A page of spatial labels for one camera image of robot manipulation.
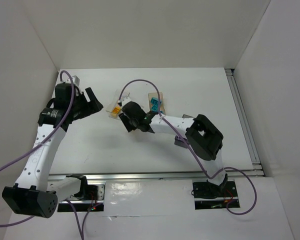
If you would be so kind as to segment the teal small lego brick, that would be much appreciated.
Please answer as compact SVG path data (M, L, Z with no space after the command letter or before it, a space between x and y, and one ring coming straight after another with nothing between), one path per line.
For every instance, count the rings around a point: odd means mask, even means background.
M153 112L158 112L159 108L158 108L157 105L153 105L150 110L153 111Z

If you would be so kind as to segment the yellow lego brick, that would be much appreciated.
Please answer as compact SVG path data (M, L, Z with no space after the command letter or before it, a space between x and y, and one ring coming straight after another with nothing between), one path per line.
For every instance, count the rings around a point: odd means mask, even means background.
M121 108L116 106L116 107L113 108L111 113L114 114L114 115L117 115L120 111L121 111Z

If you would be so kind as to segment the teal long lego brick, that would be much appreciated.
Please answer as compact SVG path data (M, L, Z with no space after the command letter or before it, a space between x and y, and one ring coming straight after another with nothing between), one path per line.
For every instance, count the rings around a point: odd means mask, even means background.
M157 98L155 98L155 97L152 97L151 100L150 100L151 106L153 106L153 105L155 105L155 106L160 106L161 103L162 103L162 102L161 102L160 100L158 100Z

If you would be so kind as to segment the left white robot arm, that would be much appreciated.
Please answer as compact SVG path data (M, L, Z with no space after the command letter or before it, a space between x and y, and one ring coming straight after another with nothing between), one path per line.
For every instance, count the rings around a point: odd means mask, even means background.
M59 83L52 98L41 111L37 136L23 171L13 186L6 186L2 198L15 214L50 218L60 202L74 196L90 197L97 187L88 185L87 178L69 174L56 184L48 184L52 163L69 125L103 109L93 90L81 92L70 83Z

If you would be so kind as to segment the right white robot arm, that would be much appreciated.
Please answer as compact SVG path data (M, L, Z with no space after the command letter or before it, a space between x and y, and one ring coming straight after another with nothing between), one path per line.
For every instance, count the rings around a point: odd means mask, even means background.
M225 184L227 175L222 160L224 136L205 115L191 118L145 112L130 98L122 99L118 104L122 111L119 118L128 132L138 129L144 133L179 136L203 168L208 182L217 187Z

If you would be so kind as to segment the clear plastic container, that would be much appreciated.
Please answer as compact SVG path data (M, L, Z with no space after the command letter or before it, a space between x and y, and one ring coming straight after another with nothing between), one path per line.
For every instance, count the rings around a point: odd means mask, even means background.
M120 110L120 112L118 114L112 114L112 110L114 109L114 107L120 107L117 102L119 100L119 97L120 97L120 94L121 94L121 90L117 89L113 95L113 99L112 99L112 102L106 107L105 111L107 112L108 114L108 117L109 118L112 118L112 119L115 119L115 120L118 120L119 119L119 114L122 112Z

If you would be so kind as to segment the orange translucent container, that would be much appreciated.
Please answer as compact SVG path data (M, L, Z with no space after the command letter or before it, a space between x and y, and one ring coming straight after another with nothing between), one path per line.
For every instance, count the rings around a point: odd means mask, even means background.
M158 112L158 104L160 103L160 112L162 114L165 114L165 107L164 107L164 97L163 93L159 92L157 94L156 92L152 92L148 94L148 103L149 103L149 110L152 112Z

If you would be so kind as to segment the dark grey translucent container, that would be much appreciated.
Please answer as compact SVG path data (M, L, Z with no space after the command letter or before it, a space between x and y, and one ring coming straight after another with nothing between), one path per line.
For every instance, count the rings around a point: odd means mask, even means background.
M183 140L178 136L178 135L176 135L175 137L174 137L174 144L176 145L176 146L179 146L179 147L182 147L182 148L185 148L185 149L187 149L188 147L187 147L187 144L188 144L189 142L188 142L188 140L187 140L187 138L183 138Z

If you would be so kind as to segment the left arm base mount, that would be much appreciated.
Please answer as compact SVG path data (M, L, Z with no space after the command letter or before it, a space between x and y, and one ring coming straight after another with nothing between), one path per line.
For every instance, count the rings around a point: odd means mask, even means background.
M58 213L73 212L72 207L67 202L68 200L79 213L87 212L90 208L92 208L93 212L103 212L106 189L105 183L88 183L86 187L84 194L81 195L79 192L75 192L80 189L78 183L64 183L61 186L57 186L55 191L59 203L56 211Z

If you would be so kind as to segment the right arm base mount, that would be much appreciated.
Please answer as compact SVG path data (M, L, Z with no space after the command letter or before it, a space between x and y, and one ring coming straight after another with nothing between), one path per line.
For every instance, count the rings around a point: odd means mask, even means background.
M219 192L212 190L209 183L200 181L192 183L191 195L194 197L195 210L214 210L240 208L237 187L234 181L228 181L224 189Z

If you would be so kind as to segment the aluminium front rail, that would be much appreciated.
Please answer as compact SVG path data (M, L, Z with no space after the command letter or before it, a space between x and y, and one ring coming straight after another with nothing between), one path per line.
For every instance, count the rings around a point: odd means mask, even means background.
M243 171L249 177L264 177L261 169ZM228 171L228 177L243 177L237 171ZM86 174L88 180L136 180L136 179L180 179L206 178L203 172L159 172L159 173L122 173L122 174ZM50 175L49 181L63 180L66 175Z

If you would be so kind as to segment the aluminium rail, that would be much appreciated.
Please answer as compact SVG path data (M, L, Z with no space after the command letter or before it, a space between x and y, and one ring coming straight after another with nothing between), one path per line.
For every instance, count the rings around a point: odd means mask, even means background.
M243 171L249 177L264 177L261 169ZM237 171L228 171L228 177L243 177ZM206 178L203 172L159 172L159 173L122 173L122 174L86 174L88 180L136 180L136 179L180 179ZM49 181L63 180L66 175L50 175Z
M225 69L225 74L229 83L229 87L232 93L232 97L234 100L234 104L237 110L237 114L239 117L239 121L241 124L241 128L243 131L243 135L247 144L248 152L251 158L253 171L262 172L262 176L264 175L263 167L260 162L259 154L255 145L255 141L248 123L247 115L243 106L243 102L239 93L239 89L234 77L234 69Z

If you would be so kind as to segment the aluminium right rail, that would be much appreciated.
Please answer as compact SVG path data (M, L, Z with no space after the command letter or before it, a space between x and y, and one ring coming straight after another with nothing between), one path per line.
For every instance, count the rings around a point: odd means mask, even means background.
M229 87L232 93L232 97L234 100L234 104L237 110L237 114L239 117L239 121L241 124L241 128L243 131L243 135L247 144L248 152L251 158L253 171L262 172L262 176L264 175L263 167L260 162L259 154L255 145L255 141L248 123L247 115L243 106L243 102L239 93L239 89L234 77L234 69L225 69L225 74L229 83Z

